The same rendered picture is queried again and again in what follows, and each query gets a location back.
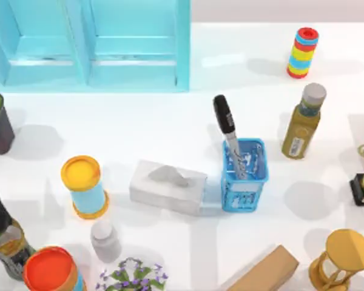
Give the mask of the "white tissue box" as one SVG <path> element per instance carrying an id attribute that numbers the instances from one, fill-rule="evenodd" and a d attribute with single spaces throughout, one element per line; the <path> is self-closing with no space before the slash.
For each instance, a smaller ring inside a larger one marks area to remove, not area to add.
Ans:
<path id="1" fill-rule="evenodd" d="M 198 216 L 207 174 L 157 162 L 138 162 L 129 186 L 130 199 L 150 206 Z"/>

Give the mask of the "black marker pen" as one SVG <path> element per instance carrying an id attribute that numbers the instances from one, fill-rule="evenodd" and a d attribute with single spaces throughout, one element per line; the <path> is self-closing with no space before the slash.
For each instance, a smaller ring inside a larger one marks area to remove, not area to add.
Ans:
<path id="1" fill-rule="evenodd" d="M 238 179 L 247 179 L 247 173 L 240 155 L 234 119 L 226 97 L 224 95 L 217 95 L 213 99 L 213 105 L 218 125 L 228 144 L 229 156 L 232 158 L 235 174 Z"/>

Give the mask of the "blue pierced pen basket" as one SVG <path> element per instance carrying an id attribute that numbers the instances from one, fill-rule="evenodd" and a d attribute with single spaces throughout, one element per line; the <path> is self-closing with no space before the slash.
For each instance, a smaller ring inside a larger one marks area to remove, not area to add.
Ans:
<path id="1" fill-rule="evenodd" d="M 253 212 L 269 179 L 265 144 L 258 138 L 240 138 L 238 143 L 247 178 L 237 178 L 228 145 L 223 142 L 222 209 L 232 213 Z"/>

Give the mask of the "yellow and blue can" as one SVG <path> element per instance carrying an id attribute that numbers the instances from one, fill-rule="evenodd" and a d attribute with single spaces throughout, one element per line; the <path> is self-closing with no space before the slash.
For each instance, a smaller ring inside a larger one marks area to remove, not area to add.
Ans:
<path id="1" fill-rule="evenodd" d="M 69 189 L 72 205 L 82 219 L 97 219 L 109 207 L 109 197 L 101 182 L 98 161 L 91 156 L 70 158 L 61 168 L 61 179 Z"/>

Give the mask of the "olive green bottle grey cap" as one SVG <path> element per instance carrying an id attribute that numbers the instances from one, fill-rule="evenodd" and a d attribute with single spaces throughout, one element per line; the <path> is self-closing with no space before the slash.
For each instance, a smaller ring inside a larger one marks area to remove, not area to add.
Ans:
<path id="1" fill-rule="evenodd" d="M 302 159 L 320 122 L 320 109 L 327 92 L 319 83 L 306 85 L 295 106 L 281 152 L 291 159 Z"/>

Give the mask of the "small grey bottle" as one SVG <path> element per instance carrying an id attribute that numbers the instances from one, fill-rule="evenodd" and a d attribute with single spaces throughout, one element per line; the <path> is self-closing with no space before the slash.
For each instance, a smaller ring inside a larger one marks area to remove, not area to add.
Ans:
<path id="1" fill-rule="evenodd" d="M 90 240 L 97 257 L 104 263 L 116 261 L 121 254 L 117 231 L 109 221 L 97 220 L 91 227 Z"/>

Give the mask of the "light blue rack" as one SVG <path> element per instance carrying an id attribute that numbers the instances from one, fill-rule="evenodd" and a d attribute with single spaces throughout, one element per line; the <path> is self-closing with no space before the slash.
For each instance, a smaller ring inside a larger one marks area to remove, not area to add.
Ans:
<path id="1" fill-rule="evenodd" d="M 0 0 L 0 92 L 183 92 L 190 0 Z"/>

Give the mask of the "purple flower plant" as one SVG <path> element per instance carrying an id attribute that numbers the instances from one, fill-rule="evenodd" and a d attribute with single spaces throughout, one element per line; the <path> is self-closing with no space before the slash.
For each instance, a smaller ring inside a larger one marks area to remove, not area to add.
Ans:
<path id="1" fill-rule="evenodd" d="M 168 279 L 162 265 L 128 257 L 105 268 L 92 291 L 166 291 Z"/>

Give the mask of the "stack of coloured rings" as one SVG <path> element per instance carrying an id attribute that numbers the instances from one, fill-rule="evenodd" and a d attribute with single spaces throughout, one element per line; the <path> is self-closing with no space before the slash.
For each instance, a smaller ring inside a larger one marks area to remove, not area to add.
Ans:
<path id="1" fill-rule="evenodd" d="M 297 30 L 286 68 L 289 76 L 301 79 L 308 74 L 318 38 L 319 33 L 313 28 L 302 27 Z"/>

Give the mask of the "brown cardboard box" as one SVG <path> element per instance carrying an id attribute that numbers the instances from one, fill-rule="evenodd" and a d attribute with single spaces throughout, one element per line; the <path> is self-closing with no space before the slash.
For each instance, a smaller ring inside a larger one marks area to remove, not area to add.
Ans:
<path id="1" fill-rule="evenodd" d="M 278 291 L 292 277 L 298 265 L 299 261 L 279 245 L 226 291 Z"/>

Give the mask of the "orange lidded can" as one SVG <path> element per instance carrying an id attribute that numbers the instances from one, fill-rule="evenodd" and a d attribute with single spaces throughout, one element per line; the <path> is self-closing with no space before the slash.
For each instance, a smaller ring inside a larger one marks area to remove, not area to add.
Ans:
<path id="1" fill-rule="evenodd" d="M 87 291 L 79 268 L 62 247 L 35 252 L 24 266 L 23 280 L 30 291 Z"/>

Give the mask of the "golden hourglass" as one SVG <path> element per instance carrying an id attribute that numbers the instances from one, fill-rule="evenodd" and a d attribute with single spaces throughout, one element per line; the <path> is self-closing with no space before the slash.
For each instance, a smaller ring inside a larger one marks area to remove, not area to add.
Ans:
<path id="1" fill-rule="evenodd" d="M 364 236 L 338 229 L 327 238 L 325 251 L 309 266 L 309 278 L 317 291 L 348 291 L 350 279 L 364 270 Z"/>

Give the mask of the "dark tall bottle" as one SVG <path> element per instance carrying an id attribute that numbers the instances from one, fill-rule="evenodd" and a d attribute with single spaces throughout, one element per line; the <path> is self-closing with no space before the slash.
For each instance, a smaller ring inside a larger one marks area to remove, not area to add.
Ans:
<path id="1" fill-rule="evenodd" d="M 0 261 L 8 275 L 22 281 L 24 266 L 34 253 L 19 222 L 11 217 L 0 200 Z"/>

